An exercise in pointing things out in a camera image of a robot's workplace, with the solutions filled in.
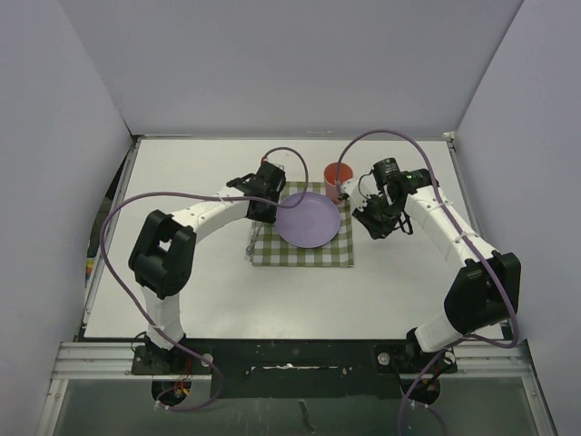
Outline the purple plastic plate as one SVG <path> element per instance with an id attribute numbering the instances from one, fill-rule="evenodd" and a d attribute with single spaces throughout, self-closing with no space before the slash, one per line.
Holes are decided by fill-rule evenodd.
<path id="1" fill-rule="evenodd" d="M 277 233 L 286 243 L 304 249 L 329 243 L 340 225 L 337 205 L 327 196 L 313 192 L 306 192 L 296 207 L 280 207 L 274 223 Z"/>

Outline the orange plastic cup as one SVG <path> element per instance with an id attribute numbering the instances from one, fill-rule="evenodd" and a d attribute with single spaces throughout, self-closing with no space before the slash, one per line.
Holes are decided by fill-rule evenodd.
<path id="1" fill-rule="evenodd" d="M 353 178 L 353 170 L 345 163 L 329 163 L 323 172 L 325 194 L 335 204 L 341 204 L 339 188 Z"/>

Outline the green white checkered cloth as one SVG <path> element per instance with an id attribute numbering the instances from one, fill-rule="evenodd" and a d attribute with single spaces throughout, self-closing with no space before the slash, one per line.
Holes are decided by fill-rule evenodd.
<path id="1" fill-rule="evenodd" d="M 318 248 L 298 248 L 286 243 L 272 224 L 263 224 L 256 242 L 253 266 L 269 267 L 332 267 L 347 268 L 354 265 L 351 212 L 348 204 L 337 206 L 341 225 L 336 236 Z"/>

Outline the silver metal fork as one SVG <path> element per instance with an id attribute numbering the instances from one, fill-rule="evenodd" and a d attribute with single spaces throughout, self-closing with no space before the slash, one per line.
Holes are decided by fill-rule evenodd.
<path id="1" fill-rule="evenodd" d="M 262 226 L 263 226 L 263 223 L 261 223 L 261 222 L 253 221 L 251 223 L 248 241 L 247 241 L 247 245 L 245 248 L 245 259 L 248 261 L 251 261 L 253 258 L 255 245 L 256 245 L 256 242 L 258 241 L 258 238 L 260 236 Z"/>

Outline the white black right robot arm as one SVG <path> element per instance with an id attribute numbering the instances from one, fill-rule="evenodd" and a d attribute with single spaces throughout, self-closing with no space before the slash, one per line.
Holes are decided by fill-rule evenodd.
<path id="1" fill-rule="evenodd" d="M 517 313 L 521 263 L 487 243 L 454 209 L 429 170 L 402 171 L 395 159 L 375 163 L 376 188 L 360 179 L 341 184 L 352 215 L 374 240 L 396 230 L 420 227 L 436 245 L 456 277 L 438 315 L 411 331 L 405 363 L 423 372 L 437 351 Z"/>

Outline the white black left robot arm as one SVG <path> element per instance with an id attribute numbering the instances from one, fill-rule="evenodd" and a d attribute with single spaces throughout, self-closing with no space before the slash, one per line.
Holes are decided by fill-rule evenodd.
<path id="1" fill-rule="evenodd" d="M 153 321 L 147 328 L 146 346 L 153 350 L 153 363 L 161 371 L 177 372 L 184 363 L 185 351 L 177 344 L 185 337 L 179 292 L 190 280 L 196 245 L 243 218 L 273 223 L 285 183 L 284 170 L 263 162 L 256 173 L 227 182 L 217 192 L 216 201 L 147 215 L 128 265 Z"/>

